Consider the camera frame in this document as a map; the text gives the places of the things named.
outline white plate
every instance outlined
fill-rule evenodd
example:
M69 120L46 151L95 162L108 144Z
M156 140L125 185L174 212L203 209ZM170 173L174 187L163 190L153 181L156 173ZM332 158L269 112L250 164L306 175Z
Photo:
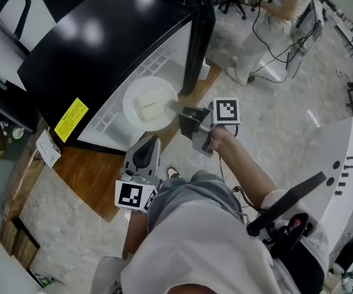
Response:
M149 121L142 121L138 97L150 91L156 91L161 95L160 103L164 108L164 114ZM167 106L170 100L177 101L177 93L170 83L156 76L142 77L134 81L126 90L123 97L123 112L137 129L153 132L166 127L175 118L176 112Z

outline yellow warning label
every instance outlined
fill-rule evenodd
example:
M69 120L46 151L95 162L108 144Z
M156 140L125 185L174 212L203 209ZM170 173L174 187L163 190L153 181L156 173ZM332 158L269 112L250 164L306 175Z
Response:
M85 106L79 98L76 98L70 108L67 109L66 113L55 127L55 132L63 142L66 142L67 138L87 111L87 106Z

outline gray shorts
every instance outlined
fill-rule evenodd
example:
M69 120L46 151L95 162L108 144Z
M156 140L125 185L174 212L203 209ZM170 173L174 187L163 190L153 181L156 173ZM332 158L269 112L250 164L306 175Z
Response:
M147 213L148 233L181 204L192 201L220 207L243 222L242 207L231 190L217 175L200 170L190 182L172 178L163 183Z

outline white pants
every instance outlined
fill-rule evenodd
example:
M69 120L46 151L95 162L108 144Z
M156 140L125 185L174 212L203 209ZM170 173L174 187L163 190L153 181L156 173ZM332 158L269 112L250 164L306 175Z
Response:
M284 31L281 22L267 16L255 26L255 32L260 39L270 47L272 52L276 44L285 44L289 39L289 34ZM255 71L254 68L256 69L256 66L266 52L268 52L267 46L252 32L247 39L244 40L237 54L237 76L241 80L247 79L248 76Z

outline wooden floor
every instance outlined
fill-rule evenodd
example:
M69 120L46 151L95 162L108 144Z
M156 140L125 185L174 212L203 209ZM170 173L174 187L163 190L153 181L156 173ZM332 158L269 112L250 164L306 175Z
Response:
M179 101L195 106L221 73L221 67L207 61L210 72L206 80L198 81L196 88L188 97ZM162 140L162 149L175 136L179 126L177 119L172 124L155 132ZM100 217L111 221L118 211L114 205L115 181L119 179L124 156L97 153L77 148L65 147L62 157L54 165L56 173L66 184Z

